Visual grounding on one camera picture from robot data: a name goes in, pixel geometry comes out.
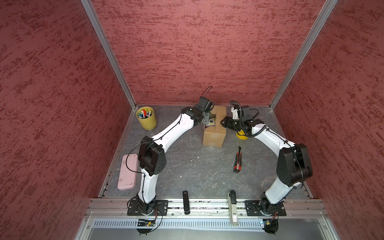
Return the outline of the brown cardboard express box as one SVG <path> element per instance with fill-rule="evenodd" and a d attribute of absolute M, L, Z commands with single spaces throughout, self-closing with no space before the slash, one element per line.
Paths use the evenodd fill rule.
<path fill-rule="evenodd" d="M 207 124 L 205 124 L 203 146 L 221 148 L 223 146 L 227 129 L 221 125 L 221 121 L 227 116 L 225 106 L 214 106 L 209 113 Z"/>

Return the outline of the red black utility knife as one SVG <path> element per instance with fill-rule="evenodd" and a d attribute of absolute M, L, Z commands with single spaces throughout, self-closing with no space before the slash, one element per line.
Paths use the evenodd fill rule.
<path fill-rule="evenodd" d="M 235 163 L 234 163 L 234 173 L 239 173 L 242 168 L 242 148 L 239 146 L 236 158 L 235 158 Z"/>

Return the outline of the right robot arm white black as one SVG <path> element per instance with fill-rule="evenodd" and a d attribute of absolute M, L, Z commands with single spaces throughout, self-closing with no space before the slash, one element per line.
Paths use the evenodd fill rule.
<path fill-rule="evenodd" d="M 247 138 L 255 138 L 269 147 L 278 157 L 277 178 L 261 197 L 257 207 L 264 215 L 278 211 L 284 199 L 296 187 L 313 175 L 309 150 L 304 144 L 295 144 L 271 130 L 261 120 L 243 122 L 225 117 L 221 125 L 233 131 L 243 131 Z"/>

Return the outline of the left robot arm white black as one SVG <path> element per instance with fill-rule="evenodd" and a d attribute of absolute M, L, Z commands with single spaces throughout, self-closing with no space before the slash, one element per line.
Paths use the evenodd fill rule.
<path fill-rule="evenodd" d="M 145 215 L 149 215 L 155 209 L 158 175 L 167 164 L 167 150 L 181 135 L 201 124 L 213 108 L 214 104 L 205 108 L 197 105 L 192 108 L 186 107 L 162 132 L 151 138 L 145 136 L 142 139 L 139 150 L 142 180 L 137 194 L 137 203 Z"/>

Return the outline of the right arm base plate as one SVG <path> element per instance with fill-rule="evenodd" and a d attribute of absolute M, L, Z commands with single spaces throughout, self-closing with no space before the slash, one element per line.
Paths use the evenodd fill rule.
<path fill-rule="evenodd" d="M 245 209 L 249 217 L 285 217 L 287 215 L 283 202 L 271 204 L 265 199 L 245 201 Z"/>

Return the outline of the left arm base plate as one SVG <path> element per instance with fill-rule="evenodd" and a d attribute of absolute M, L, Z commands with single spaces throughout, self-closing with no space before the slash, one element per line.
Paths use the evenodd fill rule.
<path fill-rule="evenodd" d="M 166 216 L 168 212 L 168 200 L 154 200 L 149 204 L 141 202 L 141 200 L 131 200 L 128 203 L 128 216 L 155 216 L 158 214 L 161 216 Z"/>

